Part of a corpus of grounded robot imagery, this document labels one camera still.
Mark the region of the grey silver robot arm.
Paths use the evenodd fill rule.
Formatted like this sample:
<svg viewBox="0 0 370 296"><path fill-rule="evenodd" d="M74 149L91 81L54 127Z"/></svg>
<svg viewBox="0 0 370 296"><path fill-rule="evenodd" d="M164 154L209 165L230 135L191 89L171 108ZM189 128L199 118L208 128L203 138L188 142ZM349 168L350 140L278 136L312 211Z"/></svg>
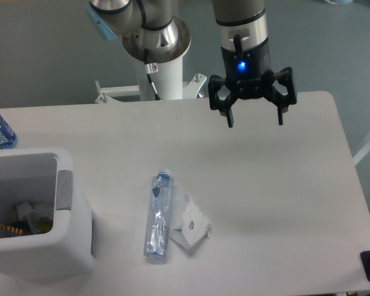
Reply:
<svg viewBox="0 0 370 296"><path fill-rule="evenodd" d="M269 58L263 1L213 1L225 76L208 81L210 108L234 123L239 99L265 98L282 116L297 103L290 67L274 72ZM191 45L186 23L174 13L173 1L89 1L87 15L107 40L121 38L138 69L144 101L183 99L183 56Z"/></svg>

